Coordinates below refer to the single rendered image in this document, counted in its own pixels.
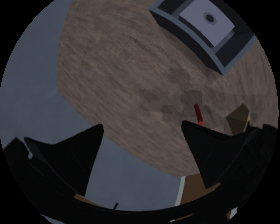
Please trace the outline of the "dark red peg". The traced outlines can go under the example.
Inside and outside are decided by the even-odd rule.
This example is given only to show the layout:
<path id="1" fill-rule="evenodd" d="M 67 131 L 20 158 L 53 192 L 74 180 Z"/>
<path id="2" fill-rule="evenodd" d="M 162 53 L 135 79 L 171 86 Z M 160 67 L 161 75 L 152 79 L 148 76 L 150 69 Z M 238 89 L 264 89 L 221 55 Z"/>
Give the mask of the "dark red peg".
<path id="1" fill-rule="evenodd" d="M 198 120 L 198 125 L 203 125 L 204 123 L 203 123 L 202 115 L 201 115 L 198 104 L 195 104 L 194 108 L 195 108 L 195 112 L 196 112 L 196 116 L 197 116 L 197 120 Z"/>

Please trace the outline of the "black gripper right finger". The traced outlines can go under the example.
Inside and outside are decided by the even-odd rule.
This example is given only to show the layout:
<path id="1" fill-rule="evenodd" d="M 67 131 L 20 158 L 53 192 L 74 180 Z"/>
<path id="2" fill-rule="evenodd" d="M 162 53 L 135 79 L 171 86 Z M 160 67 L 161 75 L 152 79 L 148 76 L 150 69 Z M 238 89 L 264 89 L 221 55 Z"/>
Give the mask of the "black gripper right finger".
<path id="1" fill-rule="evenodd" d="M 233 164 L 243 147 L 255 137 L 258 127 L 229 136 L 183 120 L 181 130 L 208 189 L 219 183 L 218 179 Z"/>

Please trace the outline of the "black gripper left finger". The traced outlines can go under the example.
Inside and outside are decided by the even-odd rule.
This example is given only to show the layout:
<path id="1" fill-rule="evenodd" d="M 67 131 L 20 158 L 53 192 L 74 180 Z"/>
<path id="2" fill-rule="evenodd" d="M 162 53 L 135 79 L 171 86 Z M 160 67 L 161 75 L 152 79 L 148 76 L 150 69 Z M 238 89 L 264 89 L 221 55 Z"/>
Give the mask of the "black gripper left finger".
<path id="1" fill-rule="evenodd" d="M 76 194 L 85 197 L 104 129 L 97 124 L 56 144 L 28 137 L 24 141 L 32 155 L 46 163 Z"/>

